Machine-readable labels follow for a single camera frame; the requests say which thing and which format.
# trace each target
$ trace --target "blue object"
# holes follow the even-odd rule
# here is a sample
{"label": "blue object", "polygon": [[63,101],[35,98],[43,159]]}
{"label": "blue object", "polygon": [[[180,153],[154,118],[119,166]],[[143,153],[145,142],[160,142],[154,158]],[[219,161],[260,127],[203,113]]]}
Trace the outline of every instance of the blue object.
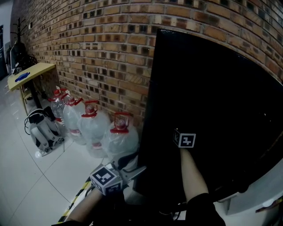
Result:
{"label": "blue object", "polygon": [[18,81],[20,81],[20,80],[25,79],[29,74],[30,74],[30,72],[27,72],[27,73],[22,74],[20,77],[18,77],[18,78],[15,80],[15,82],[18,82]]}

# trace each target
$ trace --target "table leg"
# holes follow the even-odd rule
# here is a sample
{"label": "table leg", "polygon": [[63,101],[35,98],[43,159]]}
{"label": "table leg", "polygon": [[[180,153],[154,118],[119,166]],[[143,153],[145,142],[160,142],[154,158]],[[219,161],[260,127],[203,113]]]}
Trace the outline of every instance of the table leg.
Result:
{"label": "table leg", "polygon": [[41,104],[40,104],[40,101],[39,101],[39,99],[38,99],[38,97],[37,97],[36,90],[35,90],[35,88],[34,88],[34,83],[33,83],[33,81],[30,80],[30,81],[28,81],[26,84],[27,84],[27,86],[29,87],[29,89],[30,89],[30,91],[31,91],[31,95],[32,95],[32,98],[33,98],[34,101],[35,101],[36,107],[42,109]]}
{"label": "table leg", "polygon": [[25,104],[25,100],[23,99],[23,89],[22,89],[22,87],[20,87],[19,89],[20,89],[20,91],[21,91],[21,99],[22,99],[22,102],[23,102],[23,107],[24,107],[24,109],[25,109],[25,111],[26,111],[26,114],[27,114],[27,116],[28,116],[27,107],[26,107],[26,104]]}

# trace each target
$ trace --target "tiled floor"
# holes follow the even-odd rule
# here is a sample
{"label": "tiled floor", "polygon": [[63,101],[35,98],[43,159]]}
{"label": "tiled floor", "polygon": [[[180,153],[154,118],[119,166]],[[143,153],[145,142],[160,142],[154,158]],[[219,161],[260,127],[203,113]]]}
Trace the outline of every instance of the tiled floor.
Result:
{"label": "tiled floor", "polygon": [[[50,226],[72,202],[89,173],[102,161],[66,139],[49,155],[36,158],[38,150],[24,131],[24,112],[19,91],[10,92],[7,79],[0,81],[0,226]],[[29,110],[35,109],[29,101]],[[131,189],[124,191],[129,196]],[[262,225],[267,213],[225,216],[227,226]]]}

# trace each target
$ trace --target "yellow-black tape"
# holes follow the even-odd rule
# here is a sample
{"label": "yellow-black tape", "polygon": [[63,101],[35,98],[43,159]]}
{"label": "yellow-black tape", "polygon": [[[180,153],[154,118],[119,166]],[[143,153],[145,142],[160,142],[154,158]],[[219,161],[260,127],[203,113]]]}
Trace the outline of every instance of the yellow-black tape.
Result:
{"label": "yellow-black tape", "polygon": [[77,198],[80,196],[80,194],[88,187],[88,185],[91,184],[91,180],[90,177],[86,180],[86,182],[84,183],[83,187],[81,188],[81,190],[77,193],[76,197],[74,198],[74,200],[72,201],[72,204],[68,207],[68,209],[66,210],[66,212],[60,217],[59,221],[57,222],[57,224],[62,224],[67,217],[69,216],[70,210],[73,207],[75,201],[77,200]]}

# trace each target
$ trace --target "plastic water bottle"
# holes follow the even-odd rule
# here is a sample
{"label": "plastic water bottle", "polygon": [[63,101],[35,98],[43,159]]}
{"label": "plastic water bottle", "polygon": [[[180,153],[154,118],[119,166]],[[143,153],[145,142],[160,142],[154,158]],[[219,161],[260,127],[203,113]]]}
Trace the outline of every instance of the plastic water bottle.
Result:
{"label": "plastic water bottle", "polygon": [[[118,115],[123,115],[126,119],[118,119]],[[138,150],[138,132],[130,123],[129,117],[129,113],[115,113],[114,122],[104,133],[101,143],[109,159],[122,153],[132,154]]]}
{"label": "plastic water bottle", "polygon": [[70,96],[63,110],[64,123],[68,130],[68,134],[79,145],[84,145],[86,143],[77,126],[77,122],[81,115],[85,113],[85,105],[82,100],[82,98],[75,100],[74,97]]}
{"label": "plastic water bottle", "polygon": [[60,90],[54,91],[54,97],[51,99],[51,110],[55,116],[55,122],[58,126],[61,134],[65,135],[65,125],[63,119],[63,110],[65,108],[65,103],[61,100],[62,94]]}
{"label": "plastic water bottle", "polygon": [[78,127],[87,143],[89,154],[95,158],[107,157],[102,148],[101,139],[110,125],[107,114],[98,111],[90,103],[97,103],[95,100],[86,101],[85,114],[78,120]]}

